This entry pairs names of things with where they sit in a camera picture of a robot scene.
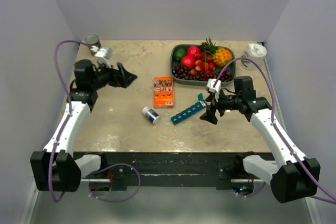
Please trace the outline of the teal weekly pill organizer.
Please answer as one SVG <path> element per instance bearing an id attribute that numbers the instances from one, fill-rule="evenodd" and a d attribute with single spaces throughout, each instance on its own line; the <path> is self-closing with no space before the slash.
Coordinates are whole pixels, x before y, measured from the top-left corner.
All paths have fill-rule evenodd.
<path id="1" fill-rule="evenodd" d="M 191 105 L 190 107 L 183 110 L 182 112 L 172 116 L 171 117 L 171 122 L 174 125 L 177 125 L 177 124 L 187 120 L 188 118 L 190 118 L 194 114 L 198 113 L 199 111 L 202 111 L 203 109 L 205 109 L 206 107 L 202 107 L 202 105 L 200 104 L 200 101 L 205 101 L 205 99 L 203 97 L 203 94 L 202 93 L 198 94 L 197 99 L 198 99 L 198 101 L 195 104 Z"/>

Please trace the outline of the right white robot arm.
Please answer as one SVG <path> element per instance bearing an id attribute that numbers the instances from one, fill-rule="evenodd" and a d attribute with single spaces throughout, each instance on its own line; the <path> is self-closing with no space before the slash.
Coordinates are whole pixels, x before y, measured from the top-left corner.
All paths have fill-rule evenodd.
<path id="1" fill-rule="evenodd" d="M 234 79 L 235 92 L 226 95 L 220 81 L 209 79 L 206 90 L 209 103 L 201 120 L 217 124 L 216 113 L 223 116 L 227 110 L 239 111 L 259 132 L 269 147 L 274 160 L 267 161 L 254 152 L 238 154 L 233 172 L 239 178 L 254 175 L 271 187 L 280 203 L 314 196 L 318 186 L 320 164 L 315 158 L 307 158 L 298 149 L 272 113 L 272 107 L 264 97 L 257 97 L 251 77 Z"/>

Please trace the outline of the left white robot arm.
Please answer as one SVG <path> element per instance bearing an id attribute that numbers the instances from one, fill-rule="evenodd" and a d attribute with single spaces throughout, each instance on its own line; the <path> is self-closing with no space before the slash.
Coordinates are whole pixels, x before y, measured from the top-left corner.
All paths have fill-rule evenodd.
<path id="1" fill-rule="evenodd" d="M 81 179 L 90 174 L 103 178 L 109 165 L 98 154 L 85 154 L 74 159 L 74 145 L 84 122 L 91 114 L 98 98 L 98 90 L 111 86 L 127 88 L 137 76 L 126 71 L 122 63 L 117 67 L 90 60 L 75 63 L 75 79 L 70 84 L 65 112 L 51 140 L 42 151 L 30 157 L 36 186 L 40 191 L 74 192 Z"/>

